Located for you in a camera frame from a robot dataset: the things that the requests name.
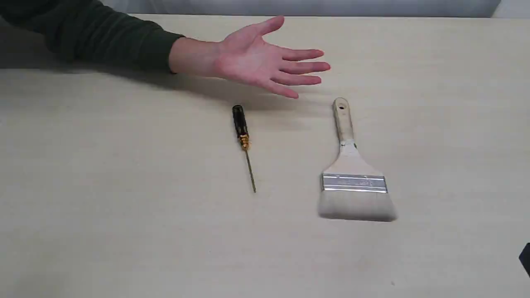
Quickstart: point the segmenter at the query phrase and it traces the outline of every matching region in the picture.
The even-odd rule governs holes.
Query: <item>screwdriver shaft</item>
[[[249,165],[250,180],[252,181],[252,189],[256,192],[256,184],[254,183],[254,174],[252,173],[252,167],[250,166],[249,150],[245,149],[246,163]]]

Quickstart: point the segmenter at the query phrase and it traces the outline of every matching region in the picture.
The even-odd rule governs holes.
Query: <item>brush bristles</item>
[[[319,215],[335,220],[391,222],[397,219],[390,196],[369,191],[325,190],[320,195]]]

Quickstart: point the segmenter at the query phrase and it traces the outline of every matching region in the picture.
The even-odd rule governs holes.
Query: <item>paintbrush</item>
[[[340,141],[339,156],[322,173],[319,215],[328,219],[391,222],[397,214],[383,174],[366,163],[354,141],[350,106],[344,98],[333,103]]]

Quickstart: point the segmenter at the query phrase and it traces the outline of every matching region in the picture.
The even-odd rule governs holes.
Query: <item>black object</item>
[[[523,249],[523,252],[519,255],[519,260],[523,264],[523,267],[526,270],[526,273],[528,273],[528,276],[530,276],[530,243],[527,243],[525,248]]]
[[[246,127],[245,113],[243,107],[239,104],[232,107],[232,115],[234,116],[235,131],[238,137],[246,136],[249,130]]]

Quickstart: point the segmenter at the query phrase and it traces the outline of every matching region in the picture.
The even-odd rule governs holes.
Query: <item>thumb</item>
[[[256,24],[258,32],[261,35],[269,34],[281,28],[284,25],[285,18],[283,16],[275,16],[272,19],[268,19],[264,22]]]

